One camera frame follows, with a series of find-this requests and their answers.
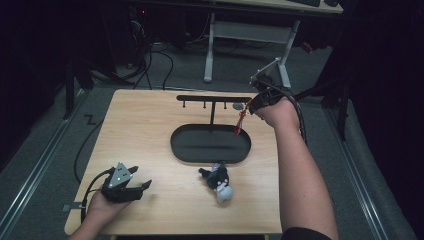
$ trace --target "jewelry stand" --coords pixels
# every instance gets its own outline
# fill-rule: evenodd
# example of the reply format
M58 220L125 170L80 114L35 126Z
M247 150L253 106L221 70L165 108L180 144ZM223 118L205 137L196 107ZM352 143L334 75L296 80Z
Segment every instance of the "jewelry stand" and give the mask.
M243 129L235 134L236 126L214 124L217 102L223 102L224 108L228 102L246 104L249 97L216 97L216 96L177 96L178 101L212 102L209 124L186 124L177 128L171 136L171 148L174 155L190 163L238 163L249 154L251 140Z

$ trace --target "black tray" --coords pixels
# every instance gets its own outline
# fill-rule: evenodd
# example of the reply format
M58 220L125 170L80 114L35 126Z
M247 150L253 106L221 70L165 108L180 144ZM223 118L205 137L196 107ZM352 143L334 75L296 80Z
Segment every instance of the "black tray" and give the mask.
M252 143L241 129L234 134L235 126L222 124L187 124L177 128L171 136L174 155L190 163L238 163L249 154Z

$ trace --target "black and white plush toy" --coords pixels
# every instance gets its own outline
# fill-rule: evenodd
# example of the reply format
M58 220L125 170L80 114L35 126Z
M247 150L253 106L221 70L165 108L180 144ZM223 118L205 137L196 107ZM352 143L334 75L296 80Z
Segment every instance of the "black and white plush toy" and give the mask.
M209 188L216 192L219 203L232 198L233 189L230 186L230 177L224 162L214 163L211 171L200 168L199 173L202 174Z

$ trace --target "human arm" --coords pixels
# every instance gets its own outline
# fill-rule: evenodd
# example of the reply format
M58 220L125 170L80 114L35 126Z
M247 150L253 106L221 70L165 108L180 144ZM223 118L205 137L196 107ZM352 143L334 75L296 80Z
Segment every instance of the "human arm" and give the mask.
M109 202L99 191L96 191L88 206L87 216L75 232L69 236L69 240L92 240L100 231L128 205L125 203Z
M338 239L332 201L318 166L299 133L293 104L283 98L256 114L274 128L277 141L282 230L308 228Z

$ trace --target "black sleeve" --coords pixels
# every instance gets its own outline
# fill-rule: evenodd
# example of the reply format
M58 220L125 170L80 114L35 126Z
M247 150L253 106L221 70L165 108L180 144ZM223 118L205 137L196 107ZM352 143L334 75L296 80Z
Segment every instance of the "black sleeve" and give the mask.
M308 228L293 227L284 231L281 240L331 240L324 234Z

